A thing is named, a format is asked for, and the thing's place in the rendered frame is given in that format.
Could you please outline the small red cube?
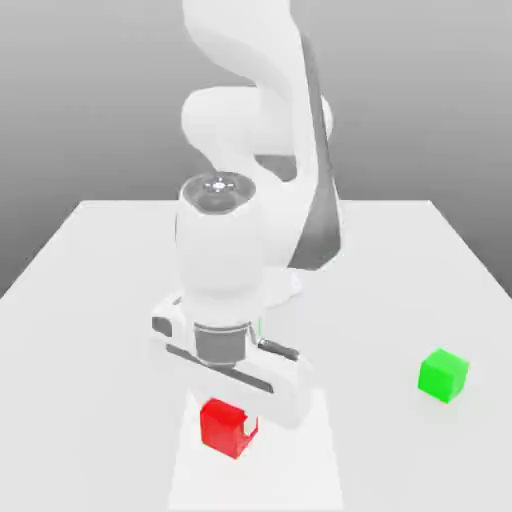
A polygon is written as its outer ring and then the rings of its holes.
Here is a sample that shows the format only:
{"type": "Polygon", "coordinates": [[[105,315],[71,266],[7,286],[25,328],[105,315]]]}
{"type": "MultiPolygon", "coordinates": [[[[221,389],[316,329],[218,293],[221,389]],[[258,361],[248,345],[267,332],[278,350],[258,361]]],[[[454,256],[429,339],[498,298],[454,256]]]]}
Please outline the small red cube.
{"type": "Polygon", "coordinates": [[[219,399],[209,399],[200,410],[203,444],[238,459],[258,433],[253,437],[244,437],[241,433],[245,413],[243,409],[219,399]]]}

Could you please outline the small green cube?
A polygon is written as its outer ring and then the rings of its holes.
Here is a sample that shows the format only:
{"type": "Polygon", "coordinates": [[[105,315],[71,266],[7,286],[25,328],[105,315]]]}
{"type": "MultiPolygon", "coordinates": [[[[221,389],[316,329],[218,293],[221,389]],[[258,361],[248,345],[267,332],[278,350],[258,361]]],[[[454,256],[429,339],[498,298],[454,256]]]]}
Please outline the small green cube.
{"type": "Polygon", "coordinates": [[[469,367],[468,361],[438,348],[422,361],[418,388],[448,404],[464,388],[469,367]]]}

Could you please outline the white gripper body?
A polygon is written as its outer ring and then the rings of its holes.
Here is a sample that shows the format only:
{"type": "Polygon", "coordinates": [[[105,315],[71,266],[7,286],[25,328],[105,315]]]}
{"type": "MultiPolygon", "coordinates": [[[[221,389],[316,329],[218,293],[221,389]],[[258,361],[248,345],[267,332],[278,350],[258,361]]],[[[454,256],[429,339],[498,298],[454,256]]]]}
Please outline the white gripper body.
{"type": "Polygon", "coordinates": [[[292,361],[245,343],[245,358],[234,366],[208,365],[196,351],[173,338],[149,337],[156,369],[191,391],[196,401],[214,398],[250,416],[263,417],[283,428],[297,428],[309,413],[312,370],[301,359],[292,361]]]}

